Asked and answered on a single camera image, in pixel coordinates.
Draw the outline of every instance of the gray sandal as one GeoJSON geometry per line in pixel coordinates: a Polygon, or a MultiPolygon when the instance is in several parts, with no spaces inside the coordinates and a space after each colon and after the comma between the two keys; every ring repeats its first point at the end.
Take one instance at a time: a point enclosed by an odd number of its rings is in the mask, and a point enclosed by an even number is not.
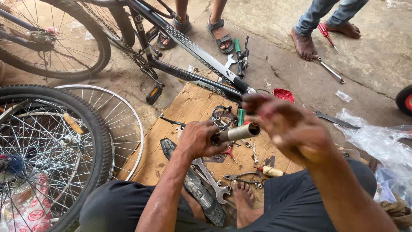
{"type": "Polygon", "coordinates": [[[221,20],[219,20],[219,22],[217,22],[217,23],[215,23],[215,24],[211,24],[211,23],[210,23],[210,17],[211,17],[211,16],[212,16],[212,14],[209,15],[209,21],[208,21],[207,26],[206,26],[207,31],[208,31],[209,34],[211,34],[211,35],[213,36],[213,38],[215,39],[216,45],[218,46],[218,49],[219,49],[219,51],[220,51],[221,53],[225,53],[225,54],[230,53],[230,52],[233,50],[233,40],[232,40],[232,38],[230,37],[230,34],[227,34],[227,35],[223,36],[223,37],[220,38],[220,39],[216,39],[215,35],[213,35],[213,33],[212,33],[212,31],[213,31],[214,29],[217,29],[217,28],[219,28],[219,27],[223,27],[223,24],[224,24],[225,21],[224,21],[223,19],[221,19],[221,20]],[[220,48],[220,45],[221,45],[223,42],[226,42],[226,41],[231,41],[231,43],[230,43],[230,45],[229,45],[228,48],[222,50],[222,49],[220,48]]]}
{"type": "MultiPolygon", "coordinates": [[[[176,15],[176,17],[172,20],[171,24],[174,25],[176,28],[178,28],[181,33],[186,34],[188,31],[190,31],[192,29],[192,24],[190,23],[189,15],[186,15],[186,22],[184,24],[179,22],[177,20],[177,17],[178,16],[176,15]]],[[[163,34],[162,32],[159,32],[159,36],[157,37],[156,44],[157,44],[158,48],[162,49],[162,50],[170,49],[170,48],[176,46],[175,41],[172,40],[172,39],[169,39],[169,37],[167,35],[163,34]],[[164,39],[164,38],[169,40],[168,45],[163,44],[162,39],[164,39]]]]}

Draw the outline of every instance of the black pants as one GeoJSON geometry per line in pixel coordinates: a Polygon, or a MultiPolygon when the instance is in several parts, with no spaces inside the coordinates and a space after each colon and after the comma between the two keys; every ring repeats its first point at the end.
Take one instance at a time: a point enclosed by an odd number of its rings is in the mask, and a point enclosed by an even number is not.
{"type": "MultiPolygon", "coordinates": [[[[373,196],[376,180],[365,164],[347,159],[362,187],[373,196]]],[[[96,189],[80,212],[83,232],[133,232],[154,190],[130,181],[111,181],[96,189]]],[[[306,170],[265,181],[264,213],[244,231],[336,231],[306,170]]],[[[221,231],[193,217],[180,196],[175,231],[221,231]]]]}

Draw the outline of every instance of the red wheel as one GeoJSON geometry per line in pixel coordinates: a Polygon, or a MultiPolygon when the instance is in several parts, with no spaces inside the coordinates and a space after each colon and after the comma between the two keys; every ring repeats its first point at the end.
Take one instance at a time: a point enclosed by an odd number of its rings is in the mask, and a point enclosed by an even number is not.
{"type": "Polygon", "coordinates": [[[396,105],[406,115],[412,117],[412,85],[405,87],[396,96],[396,105]]]}

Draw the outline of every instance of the bare foot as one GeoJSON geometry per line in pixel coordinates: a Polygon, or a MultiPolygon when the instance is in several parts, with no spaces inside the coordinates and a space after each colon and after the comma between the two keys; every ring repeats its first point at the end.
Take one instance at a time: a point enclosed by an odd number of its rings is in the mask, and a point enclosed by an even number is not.
{"type": "Polygon", "coordinates": [[[326,24],[326,22],[322,23],[327,31],[340,31],[343,34],[349,36],[349,37],[353,37],[356,39],[359,39],[362,35],[361,35],[361,31],[359,30],[359,28],[357,26],[355,26],[354,24],[351,23],[347,23],[343,26],[338,26],[338,27],[331,27],[328,26],[326,24]]]}
{"type": "MultiPolygon", "coordinates": [[[[219,21],[220,19],[214,19],[213,17],[210,17],[210,23],[211,24],[215,24],[219,21]]],[[[223,27],[219,27],[216,28],[214,30],[212,30],[213,35],[216,37],[216,39],[221,39],[223,38],[225,35],[227,35],[227,30],[223,27]]],[[[230,45],[230,41],[226,41],[220,44],[220,49],[225,50],[226,48],[228,48],[230,45]]]]}
{"type": "Polygon", "coordinates": [[[237,209],[237,228],[243,228],[263,214],[263,208],[252,209],[253,193],[248,184],[233,180],[230,184],[233,190],[234,202],[237,209]]]}
{"type": "MultiPolygon", "coordinates": [[[[179,20],[179,22],[181,22],[181,23],[184,24],[184,23],[186,22],[186,19],[187,19],[187,18],[184,18],[184,19],[180,18],[180,19],[181,19],[181,21],[179,20]]],[[[172,24],[172,26],[173,26],[174,28],[176,28],[178,31],[180,31],[180,29],[177,28],[175,25],[172,24]]],[[[162,36],[162,43],[163,43],[163,45],[167,46],[167,45],[169,45],[169,40],[168,40],[167,38],[165,38],[165,37],[162,36]]]]}
{"type": "Polygon", "coordinates": [[[185,198],[185,200],[189,203],[190,208],[193,211],[193,215],[195,219],[201,220],[206,222],[206,217],[203,213],[202,206],[199,204],[199,202],[196,201],[195,198],[193,198],[186,190],[185,188],[182,187],[181,194],[185,198]]]}
{"type": "Polygon", "coordinates": [[[295,42],[296,51],[301,58],[308,61],[318,58],[312,36],[299,36],[293,28],[290,31],[290,35],[292,36],[293,42],[295,42]]]}

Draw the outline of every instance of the bicycle chain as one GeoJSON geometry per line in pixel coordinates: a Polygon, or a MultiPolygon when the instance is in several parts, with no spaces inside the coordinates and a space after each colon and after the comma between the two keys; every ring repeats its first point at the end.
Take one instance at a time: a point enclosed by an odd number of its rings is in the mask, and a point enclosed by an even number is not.
{"type": "Polygon", "coordinates": [[[119,36],[109,25],[107,25],[98,15],[96,15],[96,13],[84,2],[82,2],[82,5],[94,16],[96,17],[97,20],[99,20],[114,36],[116,36],[117,38],[119,38],[122,43],[124,45],[126,45],[126,47],[128,49],[130,49],[133,53],[133,56],[136,56],[136,58],[133,58],[132,56],[129,55],[129,53],[127,51],[125,51],[122,47],[119,46],[119,48],[137,65],[139,66],[140,69],[148,69],[146,70],[149,75],[151,73],[152,78],[157,80],[157,74],[156,72],[149,66],[149,64],[147,63],[146,59],[139,53],[141,50],[139,50],[139,52],[136,52],[135,50],[133,50],[133,48],[131,48],[124,40],[121,36],[119,36]]]}

